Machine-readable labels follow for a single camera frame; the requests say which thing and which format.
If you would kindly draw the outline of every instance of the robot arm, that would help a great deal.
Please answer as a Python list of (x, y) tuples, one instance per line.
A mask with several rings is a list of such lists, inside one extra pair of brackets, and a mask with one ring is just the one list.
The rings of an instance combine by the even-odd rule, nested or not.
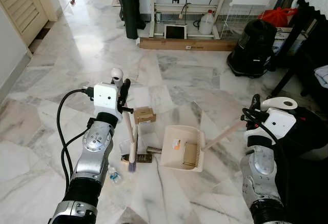
[(277, 138), (284, 137), (296, 122), (291, 114), (280, 109), (296, 107), (297, 103), (290, 98), (273, 98), (260, 103), (259, 95), (256, 94), (249, 110), (254, 111), (252, 114), (258, 114), (259, 118), (256, 119), (255, 115), (242, 116), (248, 121), (248, 130), (244, 134), (248, 141), (247, 151), (240, 163), (242, 194), (254, 224), (287, 223), (275, 184), (277, 165), (272, 145)]
[(48, 224), (94, 224), (98, 197), (108, 170), (108, 156), (113, 148), (112, 137), (128, 96), (130, 80), (122, 81), (123, 73), (112, 70), (112, 82), (88, 88), (86, 93), (94, 101), (96, 119), (83, 136), (83, 151), (71, 176), (69, 188), (58, 204)]

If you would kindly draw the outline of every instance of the white plastic jug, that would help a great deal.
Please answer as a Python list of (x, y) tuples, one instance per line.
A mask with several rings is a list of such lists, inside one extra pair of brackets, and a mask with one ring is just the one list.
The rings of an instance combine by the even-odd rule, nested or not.
[(199, 23), (199, 32), (201, 34), (211, 34), (212, 28), (214, 24), (214, 16), (212, 15), (212, 11), (209, 12), (201, 17)]

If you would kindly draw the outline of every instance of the louvered door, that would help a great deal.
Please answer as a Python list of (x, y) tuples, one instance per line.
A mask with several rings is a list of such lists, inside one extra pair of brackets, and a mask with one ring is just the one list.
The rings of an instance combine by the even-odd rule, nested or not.
[(48, 21), (39, 0), (0, 0), (27, 45)]

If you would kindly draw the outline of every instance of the beige dustpan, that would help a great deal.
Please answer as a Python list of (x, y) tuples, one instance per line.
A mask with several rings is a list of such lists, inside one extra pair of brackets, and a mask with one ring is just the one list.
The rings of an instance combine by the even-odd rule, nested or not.
[(205, 135), (182, 125), (166, 126), (160, 165), (176, 170), (203, 170)]

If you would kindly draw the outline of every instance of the plastic bag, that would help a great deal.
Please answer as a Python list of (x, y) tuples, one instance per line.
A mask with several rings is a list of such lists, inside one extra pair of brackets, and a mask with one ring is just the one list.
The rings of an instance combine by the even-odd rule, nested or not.
[(294, 15), (297, 13), (297, 9), (281, 9), (280, 7), (277, 10), (267, 10), (261, 15), (258, 16), (259, 19), (262, 19), (268, 23), (271, 23), (275, 27), (287, 27), (288, 26), (288, 16)]

